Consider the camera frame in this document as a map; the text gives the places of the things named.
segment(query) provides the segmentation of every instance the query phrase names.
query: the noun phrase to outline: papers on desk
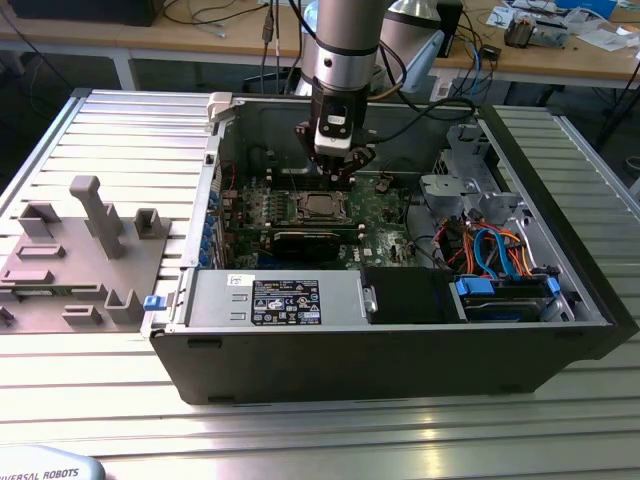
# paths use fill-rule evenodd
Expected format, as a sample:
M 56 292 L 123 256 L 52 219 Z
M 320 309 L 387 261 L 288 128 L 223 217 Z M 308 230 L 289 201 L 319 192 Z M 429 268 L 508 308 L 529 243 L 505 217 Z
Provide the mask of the papers on desk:
M 515 8 L 494 7 L 491 15 L 489 15 L 489 18 L 487 19 L 487 25 L 504 28 L 506 30 L 509 27 L 515 12 L 517 12 L 517 9 Z
M 593 32 L 583 33 L 582 35 L 578 35 L 578 38 L 608 52 L 615 52 L 616 50 L 629 46 L 627 38 L 617 33 L 607 32 L 606 30 L 594 30 Z

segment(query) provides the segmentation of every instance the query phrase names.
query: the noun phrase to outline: wooden table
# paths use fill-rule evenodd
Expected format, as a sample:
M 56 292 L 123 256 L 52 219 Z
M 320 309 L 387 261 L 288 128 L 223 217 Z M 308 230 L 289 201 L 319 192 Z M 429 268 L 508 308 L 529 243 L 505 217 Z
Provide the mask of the wooden table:
M 181 60 L 205 63 L 259 64 L 262 55 L 262 25 L 265 11 L 259 10 L 224 21 L 225 38 L 195 26 L 180 25 L 159 16 L 152 27 L 114 24 L 17 19 L 0 0 L 4 11 L 15 25 L 44 53 L 63 53 L 111 58 L 121 87 L 136 89 L 133 59 Z M 192 8 L 216 5 L 218 0 L 191 0 Z M 506 47 L 504 31 L 484 24 L 496 0 L 467 1 L 474 29 L 485 43 L 502 48 L 496 80 L 559 85 L 617 87 L 626 85 L 637 64 L 635 51 L 622 49 L 607 52 L 575 37 L 565 49 L 529 47 L 525 50 Z M 235 5 L 210 12 L 205 18 L 227 16 L 255 7 L 253 0 L 239 0 Z M 186 0 L 171 8 L 171 15 L 187 21 L 190 18 Z M 297 21 L 288 7 L 280 9 L 281 65 L 288 66 L 297 54 Z M 639 22 L 640 13 L 617 9 L 613 22 Z M 0 50 L 29 51 L 30 48 L 0 18 Z M 268 65 L 275 64 L 274 44 L 269 50 Z M 434 92 L 442 90 L 453 79 L 466 74 L 471 61 L 463 42 L 456 41 L 449 58 L 436 60 L 432 75 L 438 77 Z

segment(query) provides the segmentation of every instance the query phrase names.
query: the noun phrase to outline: blue clip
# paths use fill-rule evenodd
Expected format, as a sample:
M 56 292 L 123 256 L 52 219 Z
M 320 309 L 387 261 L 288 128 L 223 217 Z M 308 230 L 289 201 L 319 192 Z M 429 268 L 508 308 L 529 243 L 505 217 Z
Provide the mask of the blue clip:
M 200 257 L 198 258 L 198 261 L 200 262 L 201 267 L 208 267 L 209 264 L 211 263 L 211 259 L 209 258 L 209 255 L 204 255 L 204 254 L 200 255 Z
M 491 280 L 481 277 L 461 277 L 456 282 L 458 295 L 495 295 Z
M 167 309 L 167 297 L 147 295 L 144 297 L 142 308 L 145 312 L 161 312 Z
M 549 285 L 549 290 L 551 290 L 554 297 L 560 295 L 560 284 L 558 283 L 558 280 L 553 277 L 549 277 L 547 278 L 547 285 Z

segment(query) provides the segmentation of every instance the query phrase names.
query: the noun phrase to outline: black cable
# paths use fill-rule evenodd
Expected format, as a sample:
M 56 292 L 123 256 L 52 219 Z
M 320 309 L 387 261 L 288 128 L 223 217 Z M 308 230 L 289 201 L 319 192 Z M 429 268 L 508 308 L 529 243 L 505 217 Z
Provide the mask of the black cable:
M 302 0 L 298 0 L 298 10 L 302 8 Z M 291 65 L 291 70 L 289 70 L 289 75 L 287 75 L 287 82 L 284 86 L 285 95 L 289 93 L 291 90 L 291 78 L 293 77 L 293 71 L 298 66 L 298 62 L 302 58 L 302 25 L 298 22 L 298 56 L 293 61 L 293 65 Z
M 380 48 L 380 55 L 382 56 L 382 61 L 384 62 L 384 66 L 387 69 L 387 73 L 389 74 L 389 79 L 391 80 L 391 85 L 392 86 L 395 85 L 396 81 L 393 78 L 393 73 L 391 72 L 391 67 L 389 66 L 389 60 L 387 59 L 387 55 L 385 54 L 385 50 L 387 52 L 389 52 L 389 55 L 391 55 L 393 57 L 393 59 L 396 61 L 396 63 L 400 67 L 400 70 L 402 71 L 402 79 L 400 80 L 400 83 L 404 84 L 407 81 L 407 67 L 405 66 L 404 62 L 402 61 L 402 58 L 400 58 L 400 55 L 398 55 L 396 52 L 394 52 L 391 49 L 391 47 L 389 47 L 389 45 L 384 43 L 382 40 L 380 40 L 380 47 L 379 48 Z
M 405 77 L 405 72 L 406 72 L 406 68 L 404 66 L 404 63 L 402 62 L 402 59 L 391 49 L 389 48 L 388 45 L 380 45 L 380 56 L 382 57 L 382 61 L 384 63 L 385 69 L 387 70 L 387 76 L 389 78 L 389 81 L 391 82 L 392 86 L 395 85 L 395 78 L 393 78 L 393 73 L 391 72 L 391 65 L 389 65 L 389 59 L 387 58 L 387 54 L 385 52 L 385 50 L 387 50 L 389 53 L 391 53 L 394 57 L 394 60 L 396 60 L 396 62 L 398 62 L 398 64 L 400 65 L 400 68 L 403 71 L 403 77 Z M 438 116 L 434 116 L 433 114 L 430 114 L 430 110 L 427 110 L 427 112 L 425 113 L 424 110 L 420 109 L 419 107 L 417 107 L 411 100 L 409 100 L 406 95 L 401 91 L 398 90 L 397 92 L 395 92 L 398 97 L 400 97 L 400 99 L 405 103 L 405 105 L 407 105 L 409 108 L 411 108 L 411 110 L 413 110 L 414 112 L 417 112 L 419 114 L 423 114 L 424 116 L 427 116 L 433 120 L 439 120 L 439 121 L 443 121 L 443 122 L 451 122 L 451 121 L 456 121 L 456 120 L 462 120 L 464 118 L 467 118 L 468 115 L 465 114 L 464 116 L 461 117 L 454 117 L 454 118 L 442 118 L 442 117 L 438 117 Z
M 413 246 L 416 247 L 416 250 L 419 251 L 425 257 L 427 257 L 429 260 L 431 260 L 431 262 L 433 263 L 434 267 L 443 268 L 445 270 L 448 270 L 449 267 L 444 265 L 443 262 L 440 259 L 434 257 L 431 253 L 427 252 L 424 248 L 422 248 L 420 245 L 418 245 L 416 243 L 421 238 L 427 238 L 428 235 L 421 235 L 421 236 L 416 237 L 414 239 L 413 236 L 411 235 L 411 230 L 409 230 L 409 209 L 411 208 L 411 201 L 413 200 L 413 196 L 416 194 L 416 192 L 418 190 L 421 190 L 420 189 L 420 177 L 418 177 L 417 186 L 413 190 L 411 190 L 411 192 L 409 193 L 409 199 L 407 200 L 407 205 L 404 208 L 404 214 L 403 214 L 403 217 L 404 217 L 403 218 L 403 220 L 404 220 L 404 229 L 407 232 L 407 237 L 409 237 L 409 241 L 411 243 L 413 243 Z
M 311 30 L 311 27 L 309 26 L 309 24 L 306 22 L 306 20 L 302 16 L 302 12 L 296 6 L 295 2 L 293 0 L 289 0 L 289 5 L 291 5 L 291 9 L 293 10 L 293 13 L 295 14 L 295 16 L 298 17 L 298 22 L 300 22 L 300 25 L 302 25 L 304 27 L 304 29 L 307 31 L 307 33 L 309 34 L 309 36 L 311 38 L 316 40 L 316 32 Z
M 380 167 L 380 173 L 384 173 L 386 171 L 386 168 L 389 167 L 389 165 L 391 165 L 393 162 L 400 161 L 400 160 L 410 164 L 416 171 L 420 170 L 420 166 L 415 162 L 415 160 L 409 157 L 391 157 L 389 160 L 387 160 L 382 164 L 382 166 Z
M 67 86 L 67 88 L 69 88 L 69 90 L 73 90 L 73 86 L 71 85 L 71 83 L 69 83 L 69 81 L 66 79 L 66 77 L 64 75 L 62 75 L 58 71 L 58 69 L 51 64 L 51 62 L 47 59 L 47 57 L 45 57 L 44 54 L 42 52 L 40 52 L 40 50 L 38 50 L 33 45 L 33 43 L 31 43 L 29 41 L 29 39 L 23 35 L 23 33 L 20 30 L 18 30 L 18 27 L 16 27 L 13 24 L 13 22 L 9 19 L 9 17 L 4 12 L 4 9 L 2 8 L 1 5 L 0 5 L 0 14 L 4 17 L 4 19 L 7 21 L 9 26 L 13 29 L 13 31 L 16 32 L 16 34 L 22 39 L 22 41 L 25 42 L 27 45 L 29 45 L 31 50 L 33 50 L 42 59 L 42 61 L 47 64 L 47 66 L 51 69 L 51 71 L 53 71 L 53 73 L 55 73 L 60 78 L 60 80 L 62 80 L 64 82 L 64 84 Z
M 476 47 L 475 41 L 471 40 L 469 37 L 467 37 L 466 35 L 456 35 L 455 38 L 457 38 L 458 40 L 463 40 L 465 42 L 465 52 L 467 52 L 467 48 L 466 48 L 466 42 L 468 41 L 469 43 L 471 43 L 474 48 Z M 475 69 L 477 69 L 476 66 L 476 59 L 475 56 L 469 55 L 469 57 L 471 58 L 471 66 L 467 69 L 467 73 L 464 76 L 464 78 L 462 79 L 462 82 L 456 87 L 456 89 L 453 91 L 452 95 L 463 95 L 463 88 L 464 88 L 464 84 L 467 82 L 467 79 L 469 78 L 469 75 L 471 75 L 471 72 L 474 70 L 474 67 L 476 67 Z
M 49 107 L 50 109 L 54 110 L 56 113 L 60 111 L 60 106 L 55 105 L 53 103 L 51 103 L 50 101 L 39 97 L 38 95 L 34 95 L 33 92 L 32 93 L 27 93 L 22 89 L 22 85 L 20 84 L 20 80 L 24 77 L 24 75 L 15 75 L 13 74 L 13 72 L 11 71 L 11 69 L 9 68 L 9 66 L 4 63 L 2 61 L 2 59 L 0 59 L 0 65 L 2 65 L 2 67 L 8 72 L 8 74 L 10 75 L 10 79 L 16 80 L 16 86 L 18 88 L 18 93 L 20 94 L 21 97 L 26 98 L 27 100 L 29 100 L 29 106 L 31 107 L 31 110 L 33 111 L 33 113 L 35 113 L 36 115 L 38 115 L 39 117 L 48 120 L 49 122 L 53 120 L 53 117 L 49 117 L 45 114 L 43 114 L 42 112 L 39 112 L 35 106 L 33 105 L 33 101 L 36 100 L 38 102 L 40 102 L 42 105 L 44 105 L 45 107 Z
M 260 92 L 264 95 L 264 64 L 267 60 L 267 49 L 271 40 L 273 40 L 273 0 L 269 1 L 269 10 L 264 17 L 264 25 L 262 26 L 262 41 L 264 42 L 264 50 L 262 51 L 262 59 L 260 60 Z
M 596 142 L 595 142 L 595 149 L 597 152 L 602 150 L 602 147 L 604 147 L 604 145 L 607 143 L 611 135 L 613 135 L 613 133 L 616 131 L 616 129 L 618 128 L 618 125 L 622 123 L 622 120 L 624 119 L 624 116 L 626 115 L 626 113 L 623 113 L 620 116 L 616 117 L 616 111 L 618 110 L 618 107 L 622 104 L 622 101 L 624 100 L 625 95 L 627 94 L 627 92 L 629 91 L 629 88 L 635 81 L 636 76 L 638 75 L 638 71 L 640 71 L 640 60 L 638 61 L 638 65 L 636 65 L 636 68 L 633 71 L 631 78 L 629 78 L 629 81 L 627 82 L 627 85 L 625 86 L 622 94 L 618 98 L 618 101 L 613 106 L 611 113 L 602 124 L 602 128 L 600 129 L 600 133 L 598 134 L 598 138 L 596 139 Z M 623 112 L 629 112 L 630 109 L 633 108 L 634 106 L 633 98 L 629 103 L 629 105 L 625 107 Z
M 206 7 L 206 8 L 201 8 L 198 11 L 193 12 L 193 16 L 197 17 L 198 15 L 200 15 L 201 13 L 204 12 L 210 12 L 211 10 L 222 10 L 223 8 L 227 8 L 230 7 L 231 5 L 233 5 L 234 3 L 236 3 L 238 0 L 231 0 L 229 3 L 226 3 L 224 5 L 220 5 L 219 7 Z
M 469 100 L 467 98 L 463 98 L 463 97 L 442 98 L 442 99 L 438 100 L 437 102 L 433 102 L 429 106 L 424 108 L 420 113 L 418 113 L 418 115 L 416 115 L 413 118 L 413 120 L 411 120 L 409 123 L 407 123 L 404 127 L 402 127 L 397 132 L 395 132 L 395 133 L 393 133 L 393 134 L 391 134 L 391 135 L 389 135 L 387 137 L 375 138 L 369 143 L 380 144 L 380 143 L 389 142 L 389 141 L 393 140 L 394 138 L 399 137 L 400 135 L 402 135 L 407 130 L 409 130 L 413 125 L 416 124 L 416 122 L 418 122 L 418 120 L 420 120 L 424 116 L 427 116 L 427 114 L 429 112 L 431 112 L 432 110 L 434 110 L 435 108 L 441 107 L 443 105 L 448 105 L 448 104 L 463 104 L 463 105 L 469 107 L 469 111 L 467 111 L 464 115 L 460 115 L 458 117 L 450 118 L 450 119 L 448 119 L 449 121 L 463 120 L 465 118 L 469 118 L 469 117 L 473 116 L 476 113 L 476 105 L 471 100 Z
M 605 146 L 611 135 L 614 134 L 616 129 L 620 126 L 622 121 L 626 118 L 626 116 L 633 110 L 633 108 L 637 105 L 638 101 L 640 101 L 640 88 L 636 89 L 631 97 L 631 100 L 625 105 L 625 107 L 620 111 L 618 115 L 613 115 L 611 121 L 608 123 L 607 127 L 602 131 L 602 133 L 598 136 L 596 141 L 596 151 L 600 151 L 602 147 Z
M 264 63 L 267 60 L 267 47 L 269 44 L 264 44 L 264 50 L 262 51 L 262 60 L 260 60 L 260 93 L 264 95 Z
M 624 90 L 622 91 L 622 94 L 620 95 L 620 98 L 618 98 L 618 100 L 616 101 L 616 104 L 614 106 L 614 110 L 618 107 L 618 105 L 620 105 L 620 103 L 624 99 L 624 96 L 629 91 L 629 88 L 631 88 L 631 85 L 633 84 L 633 82 L 635 81 L 636 77 L 638 76 L 638 71 L 639 70 L 640 70 L 640 60 L 638 60 L 638 65 L 636 65 L 636 68 L 633 71 L 633 74 L 631 75 L 631 78 L 627 82 L 627 85 L 624 87 Z
M 206 20 L 206 21 L 202 21 L 202 22 L 200 22 L 200 21 L 194 22 L 192 20 L 192 21 L 189 21 L 189 22 L 185 22 L 184 20 L 178 20 L 177 18 L 173 18 L 167 12 L 169 7 L 175 5 L 178 1 L 180 1 L 180 0 L 171 0 L 171 2 L 169 4 L 167 4 L 167 6 L 164 7 L 164 9 L 162 10 L 162 16 L 164 18 L 166 18 L 167 20 L 171 20 L 174 23 L 179 23 L 180 25 L 207 25 L 207 24 L 210 24 L 210 23 L 217 23 L 217 22 L 221 22 L 223 20 L 229 20 L 230 18 L 239 17 L 240 15 L 244 15 L 245 13 L 256 12 L 258 10 L 262 10 L 263 8 L 267 8 L 269 6 L 267 4 L 260 5 L 259 7 L 256 7 L 256 8 L 250 8 L 248 10 L 243 10 L 241 12 L 237 12 L 237 13 L 234 13 L 232 15 L 227 15 L 226 17 L 222 17 L 222 18 L 216 18 L 214 20 Z

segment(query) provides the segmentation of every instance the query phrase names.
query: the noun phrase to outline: wire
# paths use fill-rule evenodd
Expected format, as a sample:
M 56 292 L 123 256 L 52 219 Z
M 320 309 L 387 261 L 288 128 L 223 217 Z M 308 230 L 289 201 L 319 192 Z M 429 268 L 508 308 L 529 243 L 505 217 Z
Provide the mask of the wire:
M 44 63 L 44 61 L 42 59 L 40 59 L 40 62 L 38 63 L 38 65 L 36 65 L 36 68 L 33 70 L 33 78 L 31 79 L 31 83 L 29 84 L 29 103 L 31 104 L 31 108 L 33 108 L 33 111 L 36 112 L 37 114 L 41 115 L 42 117 L 45 118 L 49 118 L 48 115 L 42 113 L 40 110 L 38 110 L 38 108 L 34 105 L 33 103 L 33 87 L 36 84 L 36 79 L 38 78 L 38 70 L 40 70 L 40 67 L 42 66 L 42 64 Z
M 239 17 L 240 15 L 244 15 L 246 13 L 251 13 L 251 12 L 256 12 L 258 10 L 262 10 L 263 8 L 267 8 L 269 5 L 264 4 L 264 5 L 260 5 L 259 7 L 255 7 L 255 8 L 250 8 L 248 10 L 243 10 L 241 12 L 237 12 L 234 13 L 232 15 L 227 15 L 226 17 L 222 17 L 222 18 L 216 18 L 213 20 L 206 20 L 206 21 L 196 21 L 194 22 L 193 20 L 190 20 L 188 22 L 185 22 L 184 20 L 179 20 L 177 18 L 172 17 L 171 15 L 169 15 L 169 8 L 173 5 L 175 5 L 177 2 L 179 2 L 180 0 L 171 0 L 171 2 L 169 2 L 164 9 L 162 10 L 162 16 L 164 18 L 166 18 L 167 20 L 171 20 L 174 23 L 179 23 L 180 25 L 207 25 L 209 23 L 218 23 L 218 22 L 222 22 L 223 20 L 229 20 L 231 18 L 235 18 L 235 17 Z M 218 9 L 218 8 L 223 8 L 223 7 L 209 7 L 208 9 L 202 9 L 202 10 L 198 10 L 195 15 L 197 15 L 198 13 L 201 13 L 204 10 L 214 10 L 214 9 Z
M 391 135 L 389 135 L 387 137 L 374 138 L 370 143 L 380 144 L 380 143 L 389 142 L 389 141 L 393 140 L 394 138 L 399 137 L 400 135 L 402 135 L 407 130 L 409 130 L 413 125 L 415 125 L 418 122 L 418 120 L 420 120 L 422 117 L 427 116 L 427 114 L 429 112 L 431 112 L 432 110 L 434 110 L 434 109 L 436 109 L 438 107 L 441 107 L 443 105 L 456 104 L 456 103 L 457 104 L 463 104 L 463 105 L 469 107 L 469 111 L 466 112 L 462 116 L 451 118 L 449 120 L 451 120 L 451 121 L 462 120 L 462 119 L 465 119 L 465 118 L 469 118 L 469 117 L 473 116 L 476 113 L 476 106 L 471 100 L 468 100 L 468 99 L 463 98 L 463 97 L 442 98 L 442 99 L 438 100 L 437 102 L 433 102 L 428 107 L 423 109 L 418 115 L 416 115 L 413 118 L 413 120 L 411 120 L 409 123 L 407 123 L 401 129 L 399 129 L 397 132 L 395 132 L 395 133 L 393 133 L 393 134 L 391 134 Z
M 379 102 L 381 100 L 384 100 L 387 97 L 390 97 L 394 93 L 398 93 L 398 95 L 401 95 L 399 93 L 400 89 L 403 87 L 404 82 L 407 80 L 407 68 L 405 67 L 404 62 L 398 56 L 398 54 L 396 54 L 396 52 L 391 50 L 391 48 L 382 40 L 380 40 L 380 44 L 378 48 L 380 49 L 380 54 L 382 55 L 382 59 L 385 62 L 385 68 L 387 69 L 387 74 L 389 75 L 389 80 L 391 81 L 392 86 L 386 92 L 383 92 L 379 95 L 374 95 L 372 97 L 368 97 L 367 98 L 368 102 Z M 391 54 L 391 56 L 396 60 L 396 62 L 398 62 L 398 64 L 400 65 L 400 68 L 402 69 L 402 80 L 399 83 L 396 83 L 395 79 L 393 78 L 393 73 L 391 72 L 391 67 L 389 65 L 389 60 L 387 59 L 385 50 L 387 50 Z
M 201 18 L 199 18 L 198 16 L 204 12 L 209 12 L 212 10 L 222 10 L 224 8 L 230 7 L 231 5 L 233 5 L 234 3 L 236 3 L 238 0 L 231 0 L 230 2 L 224 4 L 224 5 L 220 5 L 219 7 L 206 7 L 206 8 L 201 8 L 200 10 L 196 10 L 195 12 L 193 11 L 193 7 L 191 5 L 192 0 L 187 0 L 187 8 L 189 10 L 189 15 L 191 15 L 191 20 L 192 21 L 198 21 L 198 22 L 202 22 L 204 20 L 202 20 Z M 195 27 L 197 27 L 198 29 L 202 30 L 203 32 L 207 32 L 207 33 L 211 33 L 212 35 L 216 35 L 218 37 L 224 38 L 224 33 L 221 32 L 219 30 L 219 28 L 221 28 L 223 25 L 222 24 L 217 24 L 217 25 L 213 25 L 214 28 L 211 29 L 209 27 L 209 25 L 194 25 Z
M 474 44 L 471 44 L 473 48 L 473 54 L 475 55 L 476 61 L 476 76 L 473 79 L 473 83 L 471 84 L 471 93 L 469 94 L 469 98 L 473 98 L 473 95 L 476 93 L 476 87 L 478 86 L 478 79 L 480 78 L 480 70 L 482 69 L 482 63 L 480 63 L 480 54 L 478 53 L 478 49 Z
M 267 48 L 269 44 L 264 42 L 264 50 L 262 50 L 262 60 L 260 60 L 260 93 L 264 95 L 264 62 L 267 60 Z
M 373 97 L 367 97 L 367 102 L 379 102 L 381 100 L 384 100 L 385 98 L 390 97 L 394 93 L 399 92 L 401 88 L 402 88 L 402 83 L 396 83 L 389 90 L 382 92 L 379 95 L 374 95 Z
M 409 199 L 407 200 L 407 205 L 405 206 L 405 209 L 404 209 L 403 220 L 404 220 L 404 228 L 407 232 L 407 237 L 409 237 L 409 241 L 413 243 L 413 245 L 416 247 L 416 250 L 418 250 L 422 255 L 424 255 L 429 260 L 431 260 L 431 263 L 433 263 L 434 267 L 444 268 L 448 270 L 449 267 L 447 267 L 446 264 L 441 262 L 440 259 L 434 257 L 431 253 L 427 252 L 424 248 L 422 248 L 420 245 L 416 243 L 417 239 L 413 238 L 413 236 L 411 235 L 411 231 L 409 230 L 409 209 L 411 208 L 411 200 L 413 199 L 413 196 L 416 194 L 418 190 L 420 190 L 419 180 L 416 187 L 411 191 L 411 193 L 409 193 Z
M 298 10 L 302 8 L 302 0 L 298 0 Z M 289 75 L 287 75 L 287 82 L 284 86 L 285 95 L 291 91 L 291 79 L 293 77 L 293 71 L 298 66 L 298 62 L 302 58 L 302 25 L 298 22 L 298 56 L 293 61 L 293 65 L 291 65 L 291 69 L 289 70 Z
M 309 26 L 309 24 L 306 22 L 306 20 L 302 16 L 302 13 L 300 12 L 300 9 L 296 6 L 295 2 L 293 0 L 289 0 L 289 5 L 291 5 L 291 9 L 293 10 L 293 13 L 295 14 L 295 16 L 298 17 L 298 22 L 300 22 L 300 25 L 304 27 L 304 29 L 307 31 L 307 33 L 311 38 L 316 40 L 316 32 L 314 32 Z
M 605 143 L 607 143 L 607 140 L 609 140 L 613 132 L 615 132 L 616 128 L 622 121 L 622 117 L 620 118 L 620 120 L 616 118 L 616 111 L 618 110 L 618 107 L 622 104 L 622 100 L 624 99 L 625 95 L 629 91 L 629 88 L 635 81 L 639 70 L 640 70 L 640 60 L 638 60 L 638 65 L 636 65 L 636 68 L 633 71 L 631 78 L 629 78 L 629 81 L 627 82 L 627 85 L 624 87 L 622 94 L 618 98 L 618 101 L 616 102 L 616 104 L 613 106 L 611 113 L 602 124 L 602 128 L 600 129 L 600 133 L 595 142 L 596 151 L 600 151 L 602 147 L 604 147 Z
M 384 162 L 382 164 L 382 166 L 380 167 L 380 173 L 385 173 L 386 169 L 389 167 L 389 165 L 391 165 L 393 162 L 396 162 L 398 160 L 402 160 L 404 162 L 407 162 L 408 164 L 410 164 L 415 170 L 420 171 L 420 167 L 418 166 L 418 164 L 411 158 L 409 157 L 392 157 L 389 160 L 387 160 L 386 162 Z
M 387 72 L 390 78 L 392 79 L 391 84 L 395 85 L 396 81 L 393 80 L 393 73 L 391 72 L 391 67 L 389 66 L 389 60 L 387 59 L 387 55 L 385 52 L 389 52 L 389 55 L 393 57 L 393 59 L 396 61 L 396 63 L 400 67 L 400 71 L 402 72 L 402 78 L 400 79 L 400 83 L 404 84 L 407 81 L 407 67 L 402 61 L 402 58 L 400 57 L 400 55 L 394 52 L 393 49 L 389 45 L 384 43 L 382 40 L 380 40 L 379 48 L 380 48 L 380 55 L 382 56 L 382 61 L 384 62 L 384 66 L 387 69 Z
M 485 272 L 487 272 L 493 278 L 495 279 L 498 278 L 498 275 L 493 270 L 491 270 L 491 268 L 485 265 L 480 254 L 480 244 L 482 242 L 482 238 L 486 233 L 491 233 L 496 237 L 496 241 L 498 243 L 498 251 L 500 252 L 500 261 L 502 262 L 502 268 L 504 270 L 504 273 L 506 273 L 507 275 L 513 275 L 514 273 L 513 265 L 509 263 L 509 259 L 507 256 L 507 248 L 504 244 L 504 241 L 502 240 L 502 236 L 500 235 L 500 232 L 498 230 L 495 230 L 493 228 L 483 228 L 478 233 L 476 233 L 476 238 L 473 242 L 473 252 L 476 257 L 476 261 L 478 262 L 478 266 L 480 266 L 480 268 L 482 268 Z
M 0 15 L 2 15 L 4 17 L 4 19 L 7 21 L 9 26 L 13 29 L 14 32 L 16 32 L 16 34 L 22 39 L 22 41 L 25 42 L 27 45 L 29 45 L 31 50 L 33 50 L 42 59 L 42 61 L 47 64 L 47 66 L 51 69 L 51 71 L 53 71 L 53 73 L 55 73 L 58 76 L 58 78 L 60 78 L 60 80 L 62 80 L 64 82 L 64 84 L 67 86 L 67 88 L 69 88 L 69 90 L 73 90 L 73 86 L 71 85 L 71 83 L 69 83 L 69 81 L 66 79 L 66 77 L 64 75 L 62 75 L 60 73 L 60 71 L 51 64 L 51 62 L 47 59 L 47 57 L 45 57 L 44 54 L 42 52 L 40 52 L 40 50 L 38 50 L 33 45 L 33 43 L 31 43 L 29 41 L 29 39 L 26 36 L 24 36 L 24 34 L 20 30 L 18 30 L 18 27 L 16 27 L 13 24 L 13 22 L 9 19 L 9 17 L 5 13 L 2 5 L 0 5 Z

